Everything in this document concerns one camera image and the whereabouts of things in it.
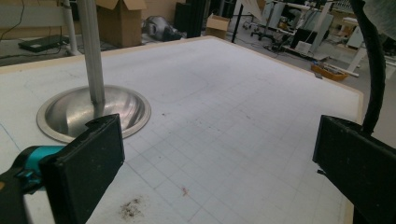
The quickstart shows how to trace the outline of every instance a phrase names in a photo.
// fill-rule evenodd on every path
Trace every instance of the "equipment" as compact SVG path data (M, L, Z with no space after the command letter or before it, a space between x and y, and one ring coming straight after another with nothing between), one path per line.
M322 116L313 161L323 169L318 172L328 177L354 204L354 223L394 224L396 149L371 136L384 97L385 58L375 27L377 20L369 21L363 12L365 4L362 0L350 0L370 61L371 93L366 116L361 126ZM391 14L395 8L396 4L381 9L384 14Z
M297 44L300 41L303 41L308 44L312 44L314 43L316 37L317 37L316 32L312 32L310 30L298 29L293 40L291 41L290 47L292 49L296 48Z
M276 7L276 2L274 2L274 5L271 7L271 9L270 9L270 15L269 15L269 17L268 17L268 21L267 21L267 23L265 24L265 29L264 29L264 32L262 33L262 32L252 32L251 34L250 34L250 36L254 36L254 35L257 35L258 37L259 37L259 40L262 40L262 38L263 37L265 37L265 38L269 38L272 42L276 42L276 40L274 39L274 37L272 36L272 35L268 35L267 34L267 31L268 31L268 26L269 26L269 24L270 24L270 22L271 22L271 19L272 19L272 17L273 17L273 13L274 13L274 8Z
M181 35L176 33L173 27L164 17L148 17L143 25L143 33L161 41L179 40Z
M56 223L85 223L124 162L120 116L86 124L65 147L28 147L0 175L2 224L31 223L23 194L45 187Z
M191 21L191 4L176 2L175 28L180 32L187 32Z
M46 49L58 48L61 45L66 45L69 43L69 38L62 35L50 35L43 38L38 38L34 40L24 41L18 43L21 49L27 49L34 53Z

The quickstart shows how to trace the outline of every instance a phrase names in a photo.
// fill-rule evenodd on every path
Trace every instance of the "table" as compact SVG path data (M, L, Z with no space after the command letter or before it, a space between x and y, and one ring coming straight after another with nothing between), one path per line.
M321 114L360 120L361 94L214 37L103 52L104 80L152 116L89 223L344 223L346 198L311 161ZM51 96L87 85L82 56L0 67L0 172L60 145L35 123ZM45 192L25 197L52 223ZM138 199L135 217L125 215Z

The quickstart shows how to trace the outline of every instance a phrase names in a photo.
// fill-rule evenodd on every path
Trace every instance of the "black cable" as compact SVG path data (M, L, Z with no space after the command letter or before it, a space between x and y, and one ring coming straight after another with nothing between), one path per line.
M362 131L372 134L378 122L385 90L385 57L382 44L376 27L364 14L364 2L361 0L350 0L353 12L358 20L364 43L366 44L367 56L370 64L371 90L367 112L362 124Z
M157 41L148 41L148 42L145 42L144 44L147 44L147 43L156 43ZM104 42L104 41L101 41L100 42L100 50L101 51L106 51L106 50L110 50L110 49L117 49L117 47L114 47L114 46L107 46L107 47L105 47L104 45L106 44L106 42ZM82 44L82 45L78 45L77 46L77 50L78 50L78 52L80 52L81 54L84 54L85 53L85 51L84 51L84 44Z
M283 56L286 56L286 57L290 57L290 58L292 58L292 59L294 59L294 60L300 60L300 61L303 61L303 62L306 62L308 59L306 59L305 57L302 57L302 59L301 58L296 58L296 57L293 57L293 56L291 56L291 55L289 55L289 54L283 54Z
M58 54L61 51L62 47L59 47L56 52L53 53L45 53L45 54L16 54L16 55L6 55L0 57L1 59L7 59L7 58L18 58L18 57L38 57L38 56L47 56L47 55L53 55L53 54Z
M309 14L309 16L308 16L308 19L306 20L306 23L305 23L305 25L304 25L304 28L305 28L305 26L308 24L308 20L309 20L309 17L311 17L312 15L314 15L316 13L316 11L313 11L311 14ZM305 43L306 43L306 41L308 41L308 39L309 39L309 37L311 37L311 35L314 33L314 29L312 29L312 31L311 31L311 33L309 34L309 36L306 38L306 40L304 41Z
M23 12L24 12L25 6L24 6L23 0L21 0L21 1L22 1L22 11L21 11L21 16L20 16L20 21L19 21L16 25L14 25L13 27L11 27L11 28L9 28L8 30L4 31L4 32L1 34L1 36L0 36L0 42L3 40L3 37L4 37L4 35L5 35L6 33L10 32L11 30L13 30L15 27L19 26L19 25L22 23L22 17L23 17Z
M256 49L265 48L265 46L262 43L250 43L250 46Z
M241 38L238 38L238 37L236 39L239 40L239 41L244 42L245 44L249 44L249 45L253 44L252 42L247 42L247 41L245 41L245 40L243 40Z
M264 47L264 49L266 49L266 50L268 50L268 51L270 51L271 53L274 53L274 54L276 54L276 56L275 57L271 57L271 58L277 58L279 55L280 55L280 52L279 51L274 51L274 50L272 50L272 49L270 49L270 47L269 46L263 46Z
M47 45L49 45L50 44L50 32L51 32L51 28L50 28L50 26L49 26L49 35L47 36L47 38L48 38L48 40L47 40Z

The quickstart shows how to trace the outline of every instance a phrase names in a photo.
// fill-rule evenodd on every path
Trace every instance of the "grid pattern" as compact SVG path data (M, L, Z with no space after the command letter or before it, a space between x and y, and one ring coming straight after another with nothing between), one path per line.
M131 195L149 202L134 223L342 223L345 198L311 158L320 115L355 120L357 93L216 39L105 57L103 66L105 83L143 94L152 115L124 139L126 163L92 223L124 222L116 217ZM0 134L14 154L53 143L17 127L38 131L26 108L83 85L83 71L73 63L0 76L2 97L14 99L0 103L14 106ZM24 116L11 122L15 109ZM27 202L34 218L50 216Z

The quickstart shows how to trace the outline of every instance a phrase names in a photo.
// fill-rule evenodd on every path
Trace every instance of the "wall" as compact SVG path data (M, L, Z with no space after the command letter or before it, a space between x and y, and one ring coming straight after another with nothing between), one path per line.
M26 7L56 7L59 5L58 0L23 0L23 4ZM7 6L22 6L22 0L0 0L0 6L7 5ZM20 14L15 15L14 18L9 18L15 21L15 25L18 24L20 20ZM0 35L4 32L7 32L11 27L1 27L0 26ZM76 34L80 34L80 27L79 23L75 22L75 30ZM47 35L59 35L61 33L61 27L59 26L52 26L52 27L22 27L17 26L11 31L7 32L3 39L17 39L17 38L25 38L25 37L40 37L40 36L47 36ZM67 35L67 27L62 26L62 35Z

